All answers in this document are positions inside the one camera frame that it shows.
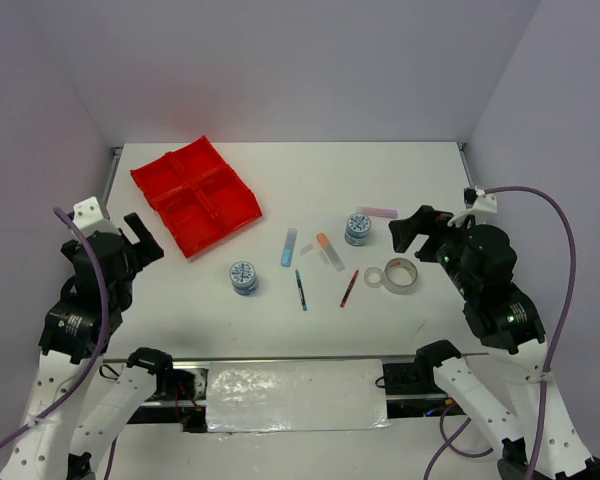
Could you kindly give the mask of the red pen refill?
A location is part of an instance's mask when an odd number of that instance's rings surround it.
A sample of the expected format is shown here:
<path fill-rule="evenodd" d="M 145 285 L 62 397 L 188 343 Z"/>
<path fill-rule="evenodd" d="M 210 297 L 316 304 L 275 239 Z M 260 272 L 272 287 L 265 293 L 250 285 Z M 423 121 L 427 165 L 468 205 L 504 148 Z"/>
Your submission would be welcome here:
<path fill-rule="evenodd" d="M 352 292 L 352 290 L 353 290 L 353 288 L 354 288 L 354 286 L 356 284 L 356 281 L 357 281 L 357 279 L 359 277 L 359 272 L 360 272 L 360 270 L 356 269 L 355 272 L 353 273 L 353 275 L 352 275 L 352 277 L 351 277 L 351 279 L 350 279 L 350 281 L 349 281 L 349 283 L 348 283 L 348 285 L 346 287 L 346 290 L 345 290 L 345 292 L 343 294 L 343 297 L 342 297 L 342 299 L 340 301 L 340 304 L 339 304 L 340 308 L 345 308 L 345 306 L 347 304 L 347 301 L 348 301 L 348 299 L 350 297 L 350 294 L 351 294 L 351 292 Z"/>

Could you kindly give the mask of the clear plastic pen cap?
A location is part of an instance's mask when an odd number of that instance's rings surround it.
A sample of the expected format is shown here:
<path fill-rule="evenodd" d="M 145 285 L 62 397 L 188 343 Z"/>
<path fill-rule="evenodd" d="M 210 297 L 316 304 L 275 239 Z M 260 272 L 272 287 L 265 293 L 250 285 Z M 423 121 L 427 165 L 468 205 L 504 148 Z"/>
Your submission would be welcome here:
<path fill-rule="evenodd" d="M 304 247 L 302 247 L 300 249 L 300 255 L 301 256 L 306 255 L 307 253 L 309 253 L 313 249 L 314 249 L 314 244 L 313 243 L 307 244 L 307 245 L 305 245 Z"/>

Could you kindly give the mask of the blue pen refill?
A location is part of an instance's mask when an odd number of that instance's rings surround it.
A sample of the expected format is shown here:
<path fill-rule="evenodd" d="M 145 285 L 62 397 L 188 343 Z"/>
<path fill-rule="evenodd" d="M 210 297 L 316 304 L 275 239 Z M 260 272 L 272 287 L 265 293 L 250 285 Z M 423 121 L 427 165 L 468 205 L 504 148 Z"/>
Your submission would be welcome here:
<path fill-rule="evenodd" d="M 295 273 L 296 285 L 297 285 L 297 289 L 298 289 L 298 293 L 299 293 L 301 307 L 302 307 L 302 310 L 304 312 L 306 312 L 306 311 L 308 311 L 308 305 L 306 302 L 306 296 L 305 296 L 305 292 L 304 292 L 301 275 L 300 275 L 300 272 L 298 269 L 295 269 L 294 273 Z"/>

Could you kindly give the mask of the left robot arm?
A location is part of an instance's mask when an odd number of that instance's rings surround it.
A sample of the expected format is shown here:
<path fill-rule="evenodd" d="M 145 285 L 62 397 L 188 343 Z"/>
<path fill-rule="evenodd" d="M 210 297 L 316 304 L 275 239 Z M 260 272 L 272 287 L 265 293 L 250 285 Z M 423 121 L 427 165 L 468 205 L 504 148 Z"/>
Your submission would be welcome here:
<path fill-rule="evenodd" d="M 126 360 L 105 397 L 81 414 L 89 386 L 103 364 L 132 284 L 163 249 L 139 216 L 125 216 L 131 242 L 96 197 L 55 215 L 72 232 L 61 247 L 74 269 L 59 301 L 47 312 L 38 343 L 36 378 L 19 428 L 0 441 L 11 453 L 1 479 L 95 479 L 110 471 L 117 439 L 140 405 L 169 396 L 176 385 L 171 355 L 140 347 Z"/>

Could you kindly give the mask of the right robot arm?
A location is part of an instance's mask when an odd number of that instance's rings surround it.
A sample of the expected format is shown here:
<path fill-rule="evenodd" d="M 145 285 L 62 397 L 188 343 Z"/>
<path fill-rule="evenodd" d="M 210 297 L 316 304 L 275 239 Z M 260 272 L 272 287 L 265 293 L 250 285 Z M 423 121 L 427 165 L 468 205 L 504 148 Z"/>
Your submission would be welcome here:
<path fill-rule="evenodd" d="M 500 454 L 501 478 L 600 479 L 600 458 L 579 438 L 555 379 L 543 368 L 545 330 L 533 301 L 513 281 L 517 255 L 509 237 L 472 219 L 455 226 L 452 217 L 423 205 L 411 217 L 391 221 L 393 248 L 403 253 L 425 236 L 416 258 L 440 265 L 460 293 L 469 328 L 499 366 L 513 407 L 469 373 L 448 340 L 418 349 L 416 383 L 456 401 Z"/>

